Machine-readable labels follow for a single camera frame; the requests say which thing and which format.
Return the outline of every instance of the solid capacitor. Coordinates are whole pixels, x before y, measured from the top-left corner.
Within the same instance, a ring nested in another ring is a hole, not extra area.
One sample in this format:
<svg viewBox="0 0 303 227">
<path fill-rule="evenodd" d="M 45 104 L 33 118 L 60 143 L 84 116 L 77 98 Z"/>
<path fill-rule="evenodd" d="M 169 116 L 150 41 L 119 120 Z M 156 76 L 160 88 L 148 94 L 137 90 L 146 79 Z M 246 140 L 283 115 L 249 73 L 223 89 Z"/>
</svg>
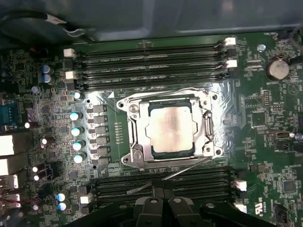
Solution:
<svg viewBox="0 0 303 227">
<path fill-rule="evenodd" d="M 76 151 L 81 150 L 85 146 L 85 141 L 83 140 L 77 140 L 73 143 L 72 148 Z"/>
<path fill-rule="evenodd" d="M 81 135 L 83 132 L 84 132 L 84 128 L 82 128 L 82 127 L 75 127 L 75 128 L 72 128 L 72 130 L 71 130 L 71 134 L 72 134 L 73 136 L 79 136 L 79 135 Z"/>
<path fill-rule="evenodd" d="M 50 67 L 49 65 L 42 65 L 41 66 L 41 72 L 43 74 L 49 74 L 49 75 L 51 75 L 53 73 L 53 68 Z"/>
<path fill-rule="evenodd" d="M 80 164 L 86 158 L 86 154 L 84 152 L 80 152 L 74 157 L 74 162 Z"/>
<path fill-rule="evenodd" d="M 78 120 L 78 119 L 81 119 L 82 116 L 83 116 L 83 115 L 82 115 L 80 112 L 71 112 L 71 114 L 70 114 L 70 119 L 71 119 L 72 121 L 76 121 L 76 120 Z"/>
<path fill-rule="evenodd" d="M 53 84 L 55 82 L 54 76 L 51 76 L 50 74 L 44 74 L 42 76 L 42 82 L 46 84 Z"/>
<path fill-rule="evenodd" d="M 57 195 L 57 200 L 59 202 L 63 202 L 64 200 L 66 200 L 68 198 L 68 191 L 66 190 L 62 190 L 58 195 Z"/>
</svg>

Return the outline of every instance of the cpu socket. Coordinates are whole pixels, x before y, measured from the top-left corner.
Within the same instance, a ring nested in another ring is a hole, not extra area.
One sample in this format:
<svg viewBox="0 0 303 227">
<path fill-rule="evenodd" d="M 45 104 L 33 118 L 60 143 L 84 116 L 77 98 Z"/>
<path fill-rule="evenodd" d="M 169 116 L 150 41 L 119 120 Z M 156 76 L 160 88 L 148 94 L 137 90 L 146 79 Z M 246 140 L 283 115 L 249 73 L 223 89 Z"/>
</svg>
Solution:
<svg viewBox="0 0 303 227">
<path fill-rule="evenodd" d="M 126 166 L 146 168 L 191 165 L 217 157 L 212 102 L 218 94 L 201 88 L 137 93 L 117 102 L 128 118 L 130 153 Z"/>
</svg>

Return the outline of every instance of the cable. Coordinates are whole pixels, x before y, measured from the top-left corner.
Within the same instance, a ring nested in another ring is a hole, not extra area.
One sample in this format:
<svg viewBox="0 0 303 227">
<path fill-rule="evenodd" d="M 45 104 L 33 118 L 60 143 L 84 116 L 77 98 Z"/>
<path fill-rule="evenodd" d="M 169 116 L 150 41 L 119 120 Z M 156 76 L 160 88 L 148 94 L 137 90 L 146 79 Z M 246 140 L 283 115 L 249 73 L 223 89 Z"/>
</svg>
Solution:
<svg viewBox="0 0 303 227">
<path fill-rule="evenodd" d="M 303 46 L 299 45 L 295 40 L 294 40 L 294 35 L 300 31 L 300 29 L 303 28 L 303 23 L 297 26 L 290 34 L 289 34 L 289 42 L 293 45 L 293 47 L 297 48 L 301 52 L 303 52 Z"/>
<path fill-rule="evenodd" d="M 173 174 L 171 174 L 171 175 L 168 175 L 168 176 L 162 178 L 162 180 L 163 180 L 163 181 L 166 181 L 166 180 L 168 180 L 168 179 L 170 179 L 170 178 L 173 178 L 173 177 L 175 177 L 175 176 L 177 176 L 177 175 L 179 175 L 179 174 L 181 174 L 181 173 L 183 173 L 183 172 L 185 172 L 185 171 L 187 171 L 187 170 L 190 170 L 190 169 L 195 168 L 196 166 L 198 166 L 198 165 L 200 165 L 200 164 L 203 164 L 203 163 L 205 163 L 205 162 L 208 162 L 208 161 L 212 160 L 212 158 L 213 158 L 213 157 L 206 157 L 206 158 L 204 158 L 203 160 L 197 162 L 196 164 L 194 164 L 194 165 L 192 165 L 192 166 L 189 166 L 189 167 L 187 167 L 187 168 L 185 168 L 185 169 L 183 169 L 183 170 L 180 170 L 180 171 L 178 171 L 178 172 L 175 172 L 175 173 L 173 173 Z M 150 187 L 151 185 L 152 185 L 152 183 L 149 182 L 149 183 L 147 183 L 147 184 L 145 184 L 145 185 L 143 185 L 143 186 L 141 186 L 141 187 L 138 187 L 138 188 L 134 188 L 134 189 L 128 190 L 126 193 L 127 193 L 128 195 L 134 194 L 134 193 L 137 193 L 137 192 L 139 192 L 139 191 L 141 191 L 141 190 L 143 190 L 143 189 L 145 189 L 145 188 Z"/>
<path fill-rule="evenodd" d="M 14 19 L 21 19 L 21 18 L 34 18 L 34 19 L 41 19 L 45 20 L 51 24 L 60 26 L 67 35 L 70 37 L 80 37 L 88 42 L 92 43 L 94 40 L 87 36 L 86 31 L 82 28 L 78 28 L 74 26 L 72 23 L 69 23 L 67 21 L 61 20 L 53 15 L 38 12 L 38 11 L 31 11 L 31 10 L 17 10 L 17 11 L 10 11 L 6 13 L 1 19 L 0 19 L 0 28 L 2 28 L 5 24 L 8 22 L 14 20 Z M 12 43 L 17 45 L 28 45 L 27 43 L 24 43 L 23 41 L 14 38 L 10 35 L 5 34 L 3 31 L 0 31 L 0 34 L 8 38 Z"/>
</svg>

